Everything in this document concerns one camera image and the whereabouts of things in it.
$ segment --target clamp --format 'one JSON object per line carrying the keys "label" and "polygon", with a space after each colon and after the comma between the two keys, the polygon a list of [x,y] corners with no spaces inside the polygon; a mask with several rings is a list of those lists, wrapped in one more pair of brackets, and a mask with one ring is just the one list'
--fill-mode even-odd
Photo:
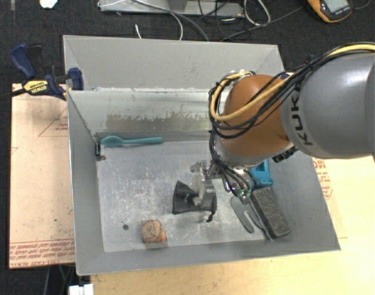
{"label": "clamp", "polygon": [[22,88],[12,92],[11,96],[28,93],[33,96],[48,95],[66,100],[66,90],[59,83],[68,79],[72,80],[72,90],[84,89],[84,80],[78,68],[71,68],[67,74],[59,77],[54,77],[53,73],[45,73],[41,65],[41,52],[41,45],[27,46],[25,43],[16,46],[10,52],[14,65],[26,76],[25,81],[22,82]]}

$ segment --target cardboard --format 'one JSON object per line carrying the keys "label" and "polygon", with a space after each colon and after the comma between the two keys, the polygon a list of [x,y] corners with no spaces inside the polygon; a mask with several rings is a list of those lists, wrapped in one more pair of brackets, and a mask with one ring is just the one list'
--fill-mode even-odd
{"label": "cardboard", "polygon": [[66,102],[12,98],[11,141],[9,267],[73,263]]}

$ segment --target orange device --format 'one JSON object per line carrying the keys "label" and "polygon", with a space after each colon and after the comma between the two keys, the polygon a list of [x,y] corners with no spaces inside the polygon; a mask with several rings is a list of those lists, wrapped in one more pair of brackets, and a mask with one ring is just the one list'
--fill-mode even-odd
{"label": "orange device", "polygon": [[351,0],[307,0],[310,8],[325,22],[339,22],[354,10]]}

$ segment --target yellow cable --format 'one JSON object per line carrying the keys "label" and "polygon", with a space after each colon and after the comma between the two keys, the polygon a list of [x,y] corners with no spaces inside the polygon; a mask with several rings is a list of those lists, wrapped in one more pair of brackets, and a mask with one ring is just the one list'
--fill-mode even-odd
{"label": "yellow cable", "polygon": [[[344,46],[344,47],[342,47],[340,49],[337,49],[337,50],[334,50],[333,52],[330,52],[326,57],[329,57],[329,56],[332,56],[332,55],[336,55],[336,54],[342,53],[342,52],[351,51],[351,50],[369,50],[369,51],[375,51],[375,45],[356,44],[356,45]],[[220,83],[220,86],[215,90],[215,92],[213,94],[213,97],[212,97],[212,100],[211,100],[211,105],[210,105],[210,113],[211,113],[211,116],[214,119],[220,120],[220,121],[227,121],[227,120],[231,120],[233,118],[236,118],[236,117],[240,116],[246,110],[250,109],[252,106],[254,106],[255,104],[257,104],[259,101],[265,99],[267,96],[269,96],[272,93],[274,93],[277,89],[279,89],[290,78],[290,76],[289,76],[286,79],[280,81],[279,83],[277,83],[276,85],[274,85],[273,87],[271,87],[269,90],[266,90],[265,92],[263,92],[262,94],[260,94],[258,97],[256,97],[255,100],[251,101],[250,103],[246,104],[245,106],[242,106],[237,111],[234,111],[231,114],[228,114],[228,115],[225,115],[225,116],[217,115],[216,114],[216,109],[215,109],[215,102],[217,101],[218,96],[219,96],[221,90],[223,89],[223,86],[230,80],[229,78],[236,79],[237,77],[240,77],[240,76],[241,76],[241,73],[233,74],[233,75],[231,75],[229,77],[226,77],[223,80],[223,82]]]}

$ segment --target teal spoon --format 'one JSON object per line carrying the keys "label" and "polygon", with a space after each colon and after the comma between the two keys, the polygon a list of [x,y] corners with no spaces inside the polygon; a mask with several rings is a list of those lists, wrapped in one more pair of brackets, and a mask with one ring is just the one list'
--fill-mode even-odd
{"label": "teal spoon", "polygon": [[163,138],[161,136],[156,136],[154,138],[123,140],[118,136],[110,135],[103,138],[100,143],[109,148],[114,148],[117,146],[122,146],[124,144],[160,144],[163,143]]}

